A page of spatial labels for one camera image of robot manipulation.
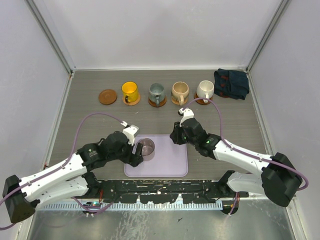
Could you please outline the white ceramic mug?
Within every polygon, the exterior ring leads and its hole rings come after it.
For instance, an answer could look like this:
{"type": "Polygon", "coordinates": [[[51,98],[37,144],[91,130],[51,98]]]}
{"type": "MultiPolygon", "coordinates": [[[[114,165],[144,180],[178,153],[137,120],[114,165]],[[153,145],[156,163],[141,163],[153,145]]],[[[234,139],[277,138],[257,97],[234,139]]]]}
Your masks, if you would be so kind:
{"type": "Polygon", "coordinates": [[[203,80],[199,83],[196,89],[196,95],[200,100],[207,104],[214,95],[214,84],[209,80],[203,80]]]}

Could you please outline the yellow glass mug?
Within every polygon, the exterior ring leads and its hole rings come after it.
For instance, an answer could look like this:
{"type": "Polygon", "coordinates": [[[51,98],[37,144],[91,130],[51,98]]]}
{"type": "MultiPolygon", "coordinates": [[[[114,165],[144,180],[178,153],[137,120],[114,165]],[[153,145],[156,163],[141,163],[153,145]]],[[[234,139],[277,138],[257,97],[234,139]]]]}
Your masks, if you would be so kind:
{"type": "Polygon", "coordinates": [[[133,81],[127,81],[121,86],[123,97],[125,97],[125,101],[134,102],[138,96],[138,85],[133,81]]]}

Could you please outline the woven rattan coaster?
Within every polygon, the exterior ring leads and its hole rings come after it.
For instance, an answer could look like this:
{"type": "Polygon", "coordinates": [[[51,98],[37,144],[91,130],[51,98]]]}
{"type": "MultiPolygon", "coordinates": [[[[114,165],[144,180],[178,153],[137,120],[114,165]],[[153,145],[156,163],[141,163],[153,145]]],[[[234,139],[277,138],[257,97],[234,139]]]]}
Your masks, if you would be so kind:
{"type": "Polygon", "coordinates": [[[126,98],[124,96],[122,97],[123,103],[125,105],[127,105],[127,106],[134,106],[134,105],[138,104],[140,100],[141,100],[141,95],[140,94],[138,95],[138,98],[133,102],[126,102],[126,98]]]}
{"type": "MultiPolygon", "coordinates": [[[[178,100],[176,100],[173,96],[171,96],[171,101],[175,104],[175,105],[178,105],[180,106],[180,103],[178,100]]],[[[184,99],[184,102],[182,105],[186,104],[188,102],[188,98],[184,99]]]]}

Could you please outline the wooden coaster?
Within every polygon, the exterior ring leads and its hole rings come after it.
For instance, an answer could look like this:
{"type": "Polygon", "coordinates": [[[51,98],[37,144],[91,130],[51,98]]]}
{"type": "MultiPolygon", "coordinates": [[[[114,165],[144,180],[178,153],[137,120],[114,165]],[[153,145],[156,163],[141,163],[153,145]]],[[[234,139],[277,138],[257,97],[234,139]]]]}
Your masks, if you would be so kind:
{"type": "Polygon", "coordinates": [[[165,97],[164,100],[161,101],[158,105],[155,102],[148,99],[148,103],[154,108],[160,108],[160,107],[164,106],[166,104],[166,102],[167,102],[167,97],[165,97]]]}
{"type": "Polygon", "coordinates": [[[196,102],[200,105],[209,105],[210,104],[210,102],[208,100],[205,102],[202,98],[200,98],[196,92],[194,93],[194,99],[196,99],[196,102]]]}
{"type": "Polygon", "coordinates": [[[101,91],[98,96],[98,100],[102,105],[111,105],[117,100],[117,98],[118,95],[113,89],[105,89],[101,91]]]}

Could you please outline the grey green ceramic mug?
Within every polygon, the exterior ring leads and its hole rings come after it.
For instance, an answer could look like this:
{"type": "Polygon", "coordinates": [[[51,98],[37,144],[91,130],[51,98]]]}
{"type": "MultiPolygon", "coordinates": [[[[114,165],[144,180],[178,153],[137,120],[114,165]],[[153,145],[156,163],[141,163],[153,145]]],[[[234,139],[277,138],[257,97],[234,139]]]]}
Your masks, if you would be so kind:
{"type": "Polygon", "coordinates": [[[165,88],[160,83],[153,83],[149,88],[148,99],[155,104],[156,107],[165,100],[165,88]]]}

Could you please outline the beige ceramic mug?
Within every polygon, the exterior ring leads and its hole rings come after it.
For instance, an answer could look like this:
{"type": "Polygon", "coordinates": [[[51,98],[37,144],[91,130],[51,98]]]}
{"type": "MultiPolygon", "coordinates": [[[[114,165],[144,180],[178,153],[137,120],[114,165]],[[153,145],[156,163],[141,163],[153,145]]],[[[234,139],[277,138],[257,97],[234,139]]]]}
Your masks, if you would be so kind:
{"type": "Polygon", "coordinates": [[[179,101],[180,106],[183,106],[184,99],[189,98],[189,93],[189,86],[183,81],[175,82],[171,88],[171,96],[179,101]]]}

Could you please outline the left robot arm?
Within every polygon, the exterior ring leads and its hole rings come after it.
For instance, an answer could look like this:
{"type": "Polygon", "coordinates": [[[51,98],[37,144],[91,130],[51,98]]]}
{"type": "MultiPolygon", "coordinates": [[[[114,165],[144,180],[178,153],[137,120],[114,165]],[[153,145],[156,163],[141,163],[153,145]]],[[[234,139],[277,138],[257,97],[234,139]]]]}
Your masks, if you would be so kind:
{"type": "Polygon", "coordinates": [[[100,185],[92,172],[94,169],[115,160],[132,167],[143,162],[143,145],[135,144],[134,140],[132,134],[115,131],[73,151],[67,159],[43,171],[22,178],[9,176],[4,182],[1,203],[5,204],[10,223],[22,222],[40,207],[61,199],[97,197],[100,185]]]}

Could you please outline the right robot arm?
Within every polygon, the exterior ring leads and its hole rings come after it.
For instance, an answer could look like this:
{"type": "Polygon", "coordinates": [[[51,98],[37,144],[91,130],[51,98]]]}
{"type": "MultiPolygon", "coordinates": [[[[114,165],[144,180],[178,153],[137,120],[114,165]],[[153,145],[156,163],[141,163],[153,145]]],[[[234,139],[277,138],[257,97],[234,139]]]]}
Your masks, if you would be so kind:
{"type": "Polygon", "coordinates": [[[286,155],[260,154],[234,145],[219,135],[207,133],[195,118],[183,123],[176,121],[169,137],[176,145],[192,145],[203,157],[231,163],[247,171],[223,176],[225,181],[219,184],[219,191],[225,197],[235,192],[251,192],[287,207],[303,182],[286,155]]]}

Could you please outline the clear purple glass mug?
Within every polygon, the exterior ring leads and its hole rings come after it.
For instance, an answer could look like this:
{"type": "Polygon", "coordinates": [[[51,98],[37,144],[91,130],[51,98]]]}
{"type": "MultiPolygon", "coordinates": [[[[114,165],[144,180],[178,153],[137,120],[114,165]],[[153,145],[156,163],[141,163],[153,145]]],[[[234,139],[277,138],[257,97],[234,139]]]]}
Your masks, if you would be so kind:
{"type": "Polygon", "coordinates": [[[144,161],[150,161],[155,156],[155,143],[150,138],[142,138],[138,142],[142,144],[142,157],[144,161]]]}

